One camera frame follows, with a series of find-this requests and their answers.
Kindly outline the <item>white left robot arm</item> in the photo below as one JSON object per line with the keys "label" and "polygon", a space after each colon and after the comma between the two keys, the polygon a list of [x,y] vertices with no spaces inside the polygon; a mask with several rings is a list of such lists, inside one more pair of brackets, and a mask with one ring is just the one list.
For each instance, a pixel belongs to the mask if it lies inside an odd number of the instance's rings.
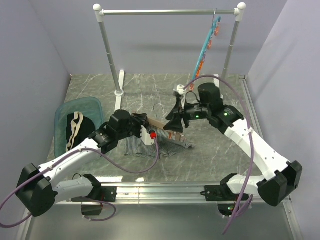
{"label": "white left robot arm", "polygon": [[101,195],[101,185],[92,176],[67,182],[63,181],[64,178],[98,155],[115,149],[119,141],[132,136],[141,138],[148,126],[145,113],[115,111],[109,121],[74,149],[40,166],[26,165],[17,183],[16,196],[33,217],[43,215],[54,204],[69,198],[86,197],[89,201],[96,201]]}

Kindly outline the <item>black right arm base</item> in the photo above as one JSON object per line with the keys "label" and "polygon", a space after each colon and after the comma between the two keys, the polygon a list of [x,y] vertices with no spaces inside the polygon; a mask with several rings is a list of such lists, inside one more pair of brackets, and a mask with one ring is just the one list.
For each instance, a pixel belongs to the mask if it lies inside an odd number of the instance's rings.
{"label": "black right arm base", "polygon": [[226,185],[205,185],[200,194],[207,202],[218,202],[218,211],[224,217],[231,217],[239,198],[239,194],[232,193]]}

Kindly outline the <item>grey striped boxer underwear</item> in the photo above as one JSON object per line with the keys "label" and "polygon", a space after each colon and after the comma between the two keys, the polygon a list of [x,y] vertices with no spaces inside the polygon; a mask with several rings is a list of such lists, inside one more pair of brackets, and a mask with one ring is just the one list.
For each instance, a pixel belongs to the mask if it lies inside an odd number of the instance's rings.
{"label": "grey striped boxer underwear", "polygon": [[[157,134],[160,156],[172,157],[186,149],[195,147],[192,142],[179,133],[166,131],[153,125],[150,125],[147,130],[154,131]],[[140,138],[132,136],[125,139],[124,155],[153,159],[157,156],[157,149],[155,144],[145,145]]]}

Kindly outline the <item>beige clip hanger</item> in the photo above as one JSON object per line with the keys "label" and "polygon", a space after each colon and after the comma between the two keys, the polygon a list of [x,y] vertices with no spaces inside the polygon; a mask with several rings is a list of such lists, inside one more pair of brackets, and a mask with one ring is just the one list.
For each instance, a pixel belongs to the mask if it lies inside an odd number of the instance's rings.
{"label": "beige clip hanger", "polygon": [[168,133],[167,138],[169,140],[174,140],[174,141],[178,141],[178,142],[181,142],[182,140],[186,140],[186,137],[182,133],[164,129],[165,124],[162,121],[157,120],[158,114],[157,114],[157,111],[156,111],[156,106],[160,106],[162,108],[162,110],[164,110],[164,107],[163,107],[163,105],[161,103],[154,104],[152,110],[153,110],[153,112],[155,114],[155,117],[154,118],[152,118],[150,116],[147,117],[147,119],[149,121],[149,124],[154,126],[154,127],[156,127],[156,128],[158,128],[158,129],[166,131]]}

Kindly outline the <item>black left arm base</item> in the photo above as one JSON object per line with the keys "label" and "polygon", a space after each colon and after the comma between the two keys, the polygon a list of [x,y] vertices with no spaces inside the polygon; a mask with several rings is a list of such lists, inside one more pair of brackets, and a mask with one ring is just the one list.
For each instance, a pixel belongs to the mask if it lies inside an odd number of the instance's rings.
{"label": "black left arm base", "polygon": [[85,217],[98,217],[103,210],[114,211],[112,206],[105,206],[105,202],[114,203],[117,197],[116,186],[101,186],[93,189],[86,197],[74,197],[70,201],[72,203],[81,203],[81,214]]}

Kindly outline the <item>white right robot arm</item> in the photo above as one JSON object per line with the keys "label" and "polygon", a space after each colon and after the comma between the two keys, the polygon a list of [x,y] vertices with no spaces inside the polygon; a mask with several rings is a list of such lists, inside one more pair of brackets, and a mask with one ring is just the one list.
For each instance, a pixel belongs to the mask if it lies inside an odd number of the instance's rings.
{"label": "white right robot arm", "polygon": [[190,121],[208,120],[209,124],[232,140],[261,171],[260,176],[246,177],[232,173],[220,182],[220,194],[226,200],[240,193],[260,196],[265,203],[276,207],[299,185],[303,167],[277,153],[233,106],[223,103],[219,88],[212,82],[198,87],[199,101],[188,103],[184,85],[173,91],[176,103],[166,117],[165,130],[182,133]]}

